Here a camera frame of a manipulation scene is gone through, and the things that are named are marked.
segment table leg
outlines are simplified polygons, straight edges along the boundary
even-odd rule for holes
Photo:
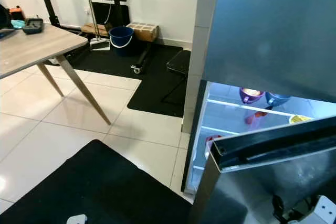
[[[107,118],[99,104],[94,99],[93,95],[90,93],[88,88],[85,86],[85,84],[82,82],[82,80],[79,78],[77,73],[74,71],[68,60],[63,56],[57,56],[56,59],[58,60],[58,63],[61,65],[61,67],[64,69],[64,71],[68,74],[70,79],[75,83],[77,88],[82,92],[82,94],[88,99],[88,101],[91,103],[91,105],[97,110],[97,112],[100,114],[100,116],[107,122],[107,124],[111,125],[110,120]]]
[[[61,95],[61,97],[64,97],[62,91],[60,90],[59,86],[57,85],[57,83],[55,82],[55,80],[53,79],[51,74],[49,73],[46,66],[44,66],[43,63],[40,63],[40,64],[37,64],[37,67],[43,73],[43,75],[48,79],[48,81],[51,83],[51,85],[56,89],[56,91]]]

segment orange object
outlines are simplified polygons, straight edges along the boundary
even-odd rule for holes
[[[21,7],[18,6],[18,5],[15,8],[9,9],[9,13],[10,13],[12,19],[25,20],[25,15],[24,15]]]

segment wooden box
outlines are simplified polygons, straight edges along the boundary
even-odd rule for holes
[[[134,29],[135,36],[138,40],[153,42],[159,34],[159,27],[157,25],[132,22],[127,26]]]
[[[109,37],[109,30],[112,28],[111,25],[100,25],[98,24],[98,32],[100,36]],[[86,23],[81,27],[81,31],[84,33],[96,34],[93,23]]]

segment bucket handle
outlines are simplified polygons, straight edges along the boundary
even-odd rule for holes
[[[116,47],[116,48],[123,48],[123,47],[126,47],[126,46],[131,42],[132,37],[133,37],[133,35],[131,36],[130,40],[129,40],[125,45],[123,45],[123,46],[117,46],[117,45],[115,45],[115,44],[113,43],[113,41],[112,41],[112,36],[110,36],[110,42],[111,42],[112,46],[114,46],[114,47]]]

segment black rubber floor mat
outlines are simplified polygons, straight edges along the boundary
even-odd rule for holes
[[[0,223],[187,223],[191,204],[93,140],[0,215]]]
[[[168,72],[166,63],[183,48],[153,44],[144,73],[135,74],[130,66],[137,62],[145,44],[138,44],[138,46],[138,54],[127,57],[118,56],[113,50],[90,51],[88,49],[70,63],[75,69],[141,79],[143,81],[127,105],[128,108],[183,117],[186,81],[164,102],[161,101],[182,79],[181,76]]]
[[[178,74],[168,72],[166,67],[166,63],[181,50],[181,47],[159,45],[152,48],[152,62],[127,105],[129,109],[183,117],[186,80],[162,101],[183,79]]]

